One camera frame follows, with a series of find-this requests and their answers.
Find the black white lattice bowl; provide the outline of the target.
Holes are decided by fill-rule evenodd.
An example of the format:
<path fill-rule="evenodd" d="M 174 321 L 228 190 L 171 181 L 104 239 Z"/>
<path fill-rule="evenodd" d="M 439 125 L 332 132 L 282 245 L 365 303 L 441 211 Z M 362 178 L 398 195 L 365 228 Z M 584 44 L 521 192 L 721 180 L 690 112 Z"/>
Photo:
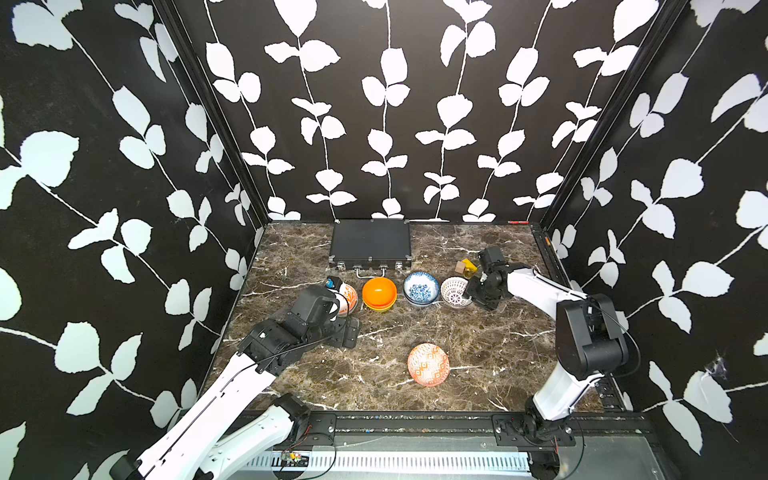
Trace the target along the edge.
<path fill-rule="evenodd" d="M 451 308 L 461 309 L 472 304 L 472 300 L 464 296 L 469 281 L 463 277 L 449 277 L 440 287 L 442 300 Z"/>

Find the large blue floral bowl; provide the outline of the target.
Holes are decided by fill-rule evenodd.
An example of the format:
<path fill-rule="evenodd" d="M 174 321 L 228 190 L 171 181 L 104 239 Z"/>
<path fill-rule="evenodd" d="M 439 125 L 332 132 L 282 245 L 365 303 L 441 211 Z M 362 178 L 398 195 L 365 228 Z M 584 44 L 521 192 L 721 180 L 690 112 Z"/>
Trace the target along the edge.
<path fill-rule="evenodd" d="M 440 289 L 438 281 L 429 273 L 414 271 L 409 274 L 403 283 L 405 297 L 416 301 L 437 300 Z"/>

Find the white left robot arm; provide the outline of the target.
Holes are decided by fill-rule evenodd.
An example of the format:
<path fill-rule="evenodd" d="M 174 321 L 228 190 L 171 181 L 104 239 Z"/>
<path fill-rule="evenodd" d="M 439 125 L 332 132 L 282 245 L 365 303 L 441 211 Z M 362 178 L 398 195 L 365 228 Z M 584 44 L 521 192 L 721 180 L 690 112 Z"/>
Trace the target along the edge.
<path fill-rule="evenodd" d="M 360 323 L 352 288 L 335 276 L 304 288 L 294 304 L 256 323 L 222 373 L 187 413 L 137 458 L 110 468 L 113 479 L 227 479 L 261 452 L 310 432 L 310 410 L 284 394 L 256 419 L 229 429 L 278 376 L 319 345 L 352 349 Z"/>

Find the red geometric pattern bowl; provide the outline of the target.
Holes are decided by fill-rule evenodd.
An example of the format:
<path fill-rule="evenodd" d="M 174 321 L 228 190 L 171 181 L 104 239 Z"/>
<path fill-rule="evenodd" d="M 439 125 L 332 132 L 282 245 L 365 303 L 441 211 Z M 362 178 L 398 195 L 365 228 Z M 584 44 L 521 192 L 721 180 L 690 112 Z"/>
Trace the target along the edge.
<path fill-rule="evenodd" d="M 448 355 L 432 343 L 414 347 L 408 355 L 407 368 L 412 379 L 424 387 L 442 384 L 451 370 Z"/>

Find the orange plastic bowl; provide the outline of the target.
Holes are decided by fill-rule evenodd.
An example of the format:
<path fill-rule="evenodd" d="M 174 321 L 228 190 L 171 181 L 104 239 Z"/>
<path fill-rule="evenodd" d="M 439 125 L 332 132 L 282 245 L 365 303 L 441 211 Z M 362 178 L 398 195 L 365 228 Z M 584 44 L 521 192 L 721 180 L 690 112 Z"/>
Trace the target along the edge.
<path fill-rule="evenodd" d="M 397 287 L 395 283 L 386 277 L 369 279 L 362 288 L 364 304 L 388 305 L 397 300 Z"/>

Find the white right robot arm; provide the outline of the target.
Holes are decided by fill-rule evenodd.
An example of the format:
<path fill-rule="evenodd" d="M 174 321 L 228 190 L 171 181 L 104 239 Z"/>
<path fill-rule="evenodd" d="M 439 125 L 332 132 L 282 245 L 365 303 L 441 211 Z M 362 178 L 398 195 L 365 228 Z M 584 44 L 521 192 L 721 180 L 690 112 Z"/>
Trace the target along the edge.
<path fill-rule="evenodd" d="M 589 388 L 630 359 L 628 333 L 618 321 L 613 302 L 590 296 L 550 280 L 522 263 L 510 263 L 501 250 L 479 252 L 480 272 L 471 277 L 463 296 L 485 310 L 518 298 L 555 322 L 557 363 L 549 378 L 528 401 L 513 428 L 531 443 L 556 439 L 567 418 Z"/>

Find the orange leaf pattern bowl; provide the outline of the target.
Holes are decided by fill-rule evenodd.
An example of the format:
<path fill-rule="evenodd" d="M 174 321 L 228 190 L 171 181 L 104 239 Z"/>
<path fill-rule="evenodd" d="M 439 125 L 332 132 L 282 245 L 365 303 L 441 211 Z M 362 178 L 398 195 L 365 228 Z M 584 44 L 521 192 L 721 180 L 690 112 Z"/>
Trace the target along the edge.
<path fill-rule="evenodd" d="M 339 292 L 344 298 L 344 300 L 340 302 L 339 315 L 341 317 L 346 317 L 355 311 L 359 302 L 359 296 L 357 290 L 348 283 L 342 283 Z"/>

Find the small blue floral bowl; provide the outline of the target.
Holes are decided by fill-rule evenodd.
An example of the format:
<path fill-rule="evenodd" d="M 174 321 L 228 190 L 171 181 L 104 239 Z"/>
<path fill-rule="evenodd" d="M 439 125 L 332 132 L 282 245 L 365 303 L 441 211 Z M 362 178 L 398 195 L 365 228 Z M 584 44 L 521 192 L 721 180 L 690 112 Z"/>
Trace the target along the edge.
<path fill-rule="evenodd" d="M 435 301 L 435 300 L 432 300 L 432 301 L 425 301 L 425 302 L 421 302 L 421 301 L 416 301 L 416 300 L 413 300 L 413 299 L 411 299 L 411 298 L 409 298 L 409 297 L 404 297 L 404 298 L 405 298 L 405 300 L 406 300 L 406 301 L 407 301 L 407 302 L 408 302 L 410 305 L 412 305 L 412 306 L 414 306 L 414 307 L 417 307 L 417 308 L 425 308 L 425 307 L 428 307 L 428 306 L 434 305 L 434 304 L 436 303 L 436 301 Z"/>

